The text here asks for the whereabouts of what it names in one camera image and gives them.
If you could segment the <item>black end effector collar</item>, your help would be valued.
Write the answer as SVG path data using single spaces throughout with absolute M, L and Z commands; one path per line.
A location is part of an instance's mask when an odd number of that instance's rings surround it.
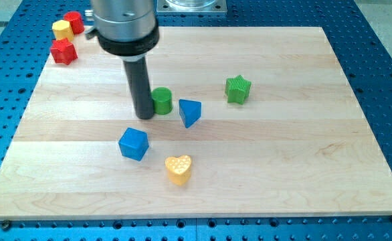
M 145 54 L 152 50 L 159 42 L 159 23 L 155 20 L 155 27 L 153 30 L 143 38 L 131 42 L 117 42 L 107 39 L 101 33 L 97 33 L 96 37 L 100 47 L 108 52 L 119 57 L 133 57 Z

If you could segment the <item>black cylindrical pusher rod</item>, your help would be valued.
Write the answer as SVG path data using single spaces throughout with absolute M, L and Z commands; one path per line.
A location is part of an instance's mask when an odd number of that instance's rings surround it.
M 145 57 L 123 60 L 123 64 L 136 116 L 143 120 L 152 118 L 155 112 Z

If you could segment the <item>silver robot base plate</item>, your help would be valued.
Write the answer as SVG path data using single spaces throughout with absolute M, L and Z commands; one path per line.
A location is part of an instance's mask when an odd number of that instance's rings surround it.
M 172 14 L 226 14 L 226 0 L 158 0 L 159 15 Z

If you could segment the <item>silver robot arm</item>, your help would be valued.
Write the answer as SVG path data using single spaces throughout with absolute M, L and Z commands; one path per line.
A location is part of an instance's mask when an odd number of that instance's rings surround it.
M 154 116 L 145 56 L 159 42 L 159 24 L 151 0 L 91 0 L 94 25 L 86 39 L 98 38 L 100 47 L 122 59 L 135 114 Z

